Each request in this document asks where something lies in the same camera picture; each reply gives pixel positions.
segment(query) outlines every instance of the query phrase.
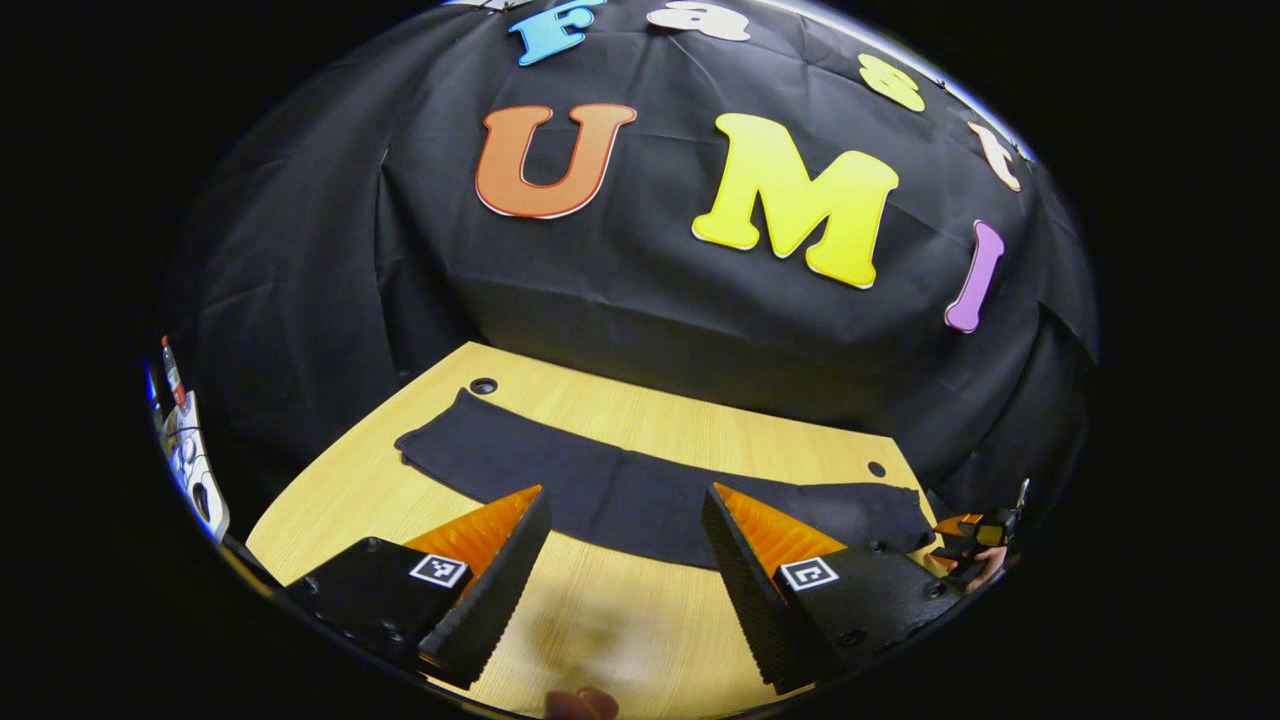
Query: red object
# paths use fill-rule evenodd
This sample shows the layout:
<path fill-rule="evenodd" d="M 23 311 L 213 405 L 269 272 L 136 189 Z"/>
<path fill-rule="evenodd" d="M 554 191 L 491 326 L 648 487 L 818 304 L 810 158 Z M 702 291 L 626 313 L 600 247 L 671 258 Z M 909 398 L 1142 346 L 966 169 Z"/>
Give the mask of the red object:
<path fill-rule="evenodd" d="M 169 348 L 169 336 L 160 338 L 161 355 L 164 356 L 164 377 L 169 380 L 169 389 L 173 392 L 173 401 L 178 407 L 187 406 L 187 388 L 182 387 L 182 377 L 178 375 L 178 363 L 173 359 L 173 350 Z"/>

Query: yellow letter m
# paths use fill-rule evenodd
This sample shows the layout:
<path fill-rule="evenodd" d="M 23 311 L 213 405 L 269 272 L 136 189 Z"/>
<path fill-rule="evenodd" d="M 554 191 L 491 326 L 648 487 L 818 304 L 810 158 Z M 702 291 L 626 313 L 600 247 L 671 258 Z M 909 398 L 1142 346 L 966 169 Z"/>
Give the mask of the yellow letter m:
<path fill-rule="evenodd" d="M 787 258 L 829 218 L 805 261 L 818 274 L 867 290 L 876 282 L 872 252 L 897 173 L 865 152 L 842 152 L 818 179 L 809 179 L 791 133 L 773 120 L 727 113 L 716 119 L 728 136 L 724 176 L 712 211 L 694 219 L 694 236 L 750 250 L 760 240 L 751 224 L 755 196 L 764 205 L 773 254 Z"/>

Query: orange letter u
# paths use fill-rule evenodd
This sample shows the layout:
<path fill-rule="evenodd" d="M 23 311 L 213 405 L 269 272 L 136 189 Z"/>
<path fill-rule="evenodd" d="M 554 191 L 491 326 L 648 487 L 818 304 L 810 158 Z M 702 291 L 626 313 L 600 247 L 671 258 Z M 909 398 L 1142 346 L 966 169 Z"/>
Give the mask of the orange letter u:
<path fill-rule="evenodd" d="M 494 213 L 550 219 L 581 210 L 600 190 L 618 128 L 636 119 L 636 111 L 608 104 L 573 108 L 568 117 L 581 128 L 568 170 L 554 184 L 531 184 L 525 181 L 525 155 L 534 129 L 550 117 L 550 108 L 522 105 L 484 119 L 489 137 L 476 168 L 476 195 Z"/>

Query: table surface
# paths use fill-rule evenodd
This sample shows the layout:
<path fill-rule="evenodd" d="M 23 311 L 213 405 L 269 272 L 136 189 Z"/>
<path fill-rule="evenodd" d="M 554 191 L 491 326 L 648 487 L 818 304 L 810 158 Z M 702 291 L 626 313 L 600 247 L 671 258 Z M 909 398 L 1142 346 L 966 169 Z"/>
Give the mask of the table surface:
<path fill-rule="evenodd" d="M 886 437 L 785 420 L 467 343 L 379 406 L 271 503 L 248 547 L 292 583 L 366 536 L 407 542 L 480 506 L 401 462 L 398 437 L 493 378 L 484 400 L 531 420 L 709 470 L 796 484 L 879 482 L 920 492 Z M 883 478 L 868 462 L 886 469 Z M 911 556 L 938 573 L 924 556 Z M 760 674 L 714 570 L 649 560 L 552 532 L 511 624 L 470 691 L 541 717 L 548 689 L 591 684 L 626 717 L 721 717 L 782 700 Z"/>

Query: wrinkled black cloth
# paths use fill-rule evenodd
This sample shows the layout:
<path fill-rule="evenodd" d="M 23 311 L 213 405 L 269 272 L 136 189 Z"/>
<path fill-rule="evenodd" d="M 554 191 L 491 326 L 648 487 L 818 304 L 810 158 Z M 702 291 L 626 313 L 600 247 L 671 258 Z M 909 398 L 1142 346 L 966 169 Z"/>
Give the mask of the wrinkled black cloth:
<path fill-rule="evenodd" d="M 681 465 L 536 423 L 466 389 L 396 447 L 406 464 L 479 502 L 540 484 L 556 530 L 666 562 L 716 568 L 701 527 L 713 480 L 846 544 L 882 541 L 909 552 L 933 541 L 913 489 L 796 486 Z"/>

